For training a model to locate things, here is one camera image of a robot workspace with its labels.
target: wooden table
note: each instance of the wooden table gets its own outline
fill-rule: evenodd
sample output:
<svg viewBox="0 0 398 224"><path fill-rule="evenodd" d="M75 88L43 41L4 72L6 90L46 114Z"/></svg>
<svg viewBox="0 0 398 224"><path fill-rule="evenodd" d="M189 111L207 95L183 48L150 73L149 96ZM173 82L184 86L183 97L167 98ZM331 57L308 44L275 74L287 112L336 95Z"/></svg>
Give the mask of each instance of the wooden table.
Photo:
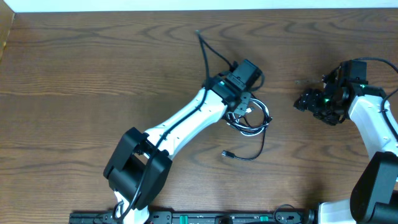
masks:
<svg viewBox="0 0 398 224"><path fill-rule="evenodd" d="M197 29L230 60L262 69L257 97L274 120L253 162L221 152L253 155L260 136L224 121L201 132L153 205L253 211L348 198L369 162L356 126L327 126L292 105L344 60L398 63L397 9L18 14L0 65L0 223L66 223L74 210L112 207L102 171L119 138L169 118L200 88ZM212 74L227 69L209 58ZM398 86L379 62L368 80Z"/></svg>

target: white wall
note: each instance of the white wall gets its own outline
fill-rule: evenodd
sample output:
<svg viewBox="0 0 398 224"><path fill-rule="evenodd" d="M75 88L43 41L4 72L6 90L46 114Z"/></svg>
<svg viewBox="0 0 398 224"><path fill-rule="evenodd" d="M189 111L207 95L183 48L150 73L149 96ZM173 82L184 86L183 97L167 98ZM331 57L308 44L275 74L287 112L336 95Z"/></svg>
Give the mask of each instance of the white wall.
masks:
<svg viewBox="0 0 398 224"><path fill-rule="evenodd" d="M398 0L5 0L14 12L398 7Z"/></svg>

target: black connector plug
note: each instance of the black connector plug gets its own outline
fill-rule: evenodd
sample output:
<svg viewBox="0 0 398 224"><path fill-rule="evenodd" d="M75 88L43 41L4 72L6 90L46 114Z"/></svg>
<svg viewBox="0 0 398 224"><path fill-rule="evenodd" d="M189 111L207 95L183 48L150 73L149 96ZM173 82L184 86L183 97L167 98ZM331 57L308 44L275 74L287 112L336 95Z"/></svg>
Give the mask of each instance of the black connector plug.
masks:
<svg viewBox="0 0 398 224"><path fill-rule="evenodd" d="M236 157L234 153L228 152L228 151L225 151L225 150L221 153L221 155L223 155L225 157L228 157L228 158L231 158L231 159L234 159Z"/></svg>

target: cardboard box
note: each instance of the cardboard box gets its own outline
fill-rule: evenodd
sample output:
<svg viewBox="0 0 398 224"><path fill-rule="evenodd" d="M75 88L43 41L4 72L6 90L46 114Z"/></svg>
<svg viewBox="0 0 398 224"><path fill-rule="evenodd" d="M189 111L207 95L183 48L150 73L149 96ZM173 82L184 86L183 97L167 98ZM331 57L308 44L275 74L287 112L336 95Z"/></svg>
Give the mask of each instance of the cardboard box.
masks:
<svg viewBox="0 0 398 224"><path fill-rule="evenodd" d="M13 20L14 12L3 0L0 0L0 61L3 50L6 47L7 37L10 34Z"/></svg>

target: wooden tabletop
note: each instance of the wooden tabletop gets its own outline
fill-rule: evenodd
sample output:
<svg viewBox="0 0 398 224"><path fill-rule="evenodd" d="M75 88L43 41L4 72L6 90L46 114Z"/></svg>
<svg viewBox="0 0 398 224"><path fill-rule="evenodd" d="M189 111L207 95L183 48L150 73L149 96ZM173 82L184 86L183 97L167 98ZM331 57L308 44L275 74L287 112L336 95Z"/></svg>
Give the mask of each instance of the wooden tabletop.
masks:
<svg viewBox="0 0 398 224"><path fill-rule="evenodd" d="M0 65L0 223L66 223L74 210L113 207L102 172L120 137L163 122L200 89L197 29L228 59L261 68L256 95L274 120L252 162L221 152L253 155L260 136L224 121L206 128L152 204L258 211L348 198L369 162L356 126L327 126L292 105L344 60L398 63L398 9L17 14ZM209 59L213 75L227 69ZM379 62L368 63L368 80L398 86Z"/></svg>

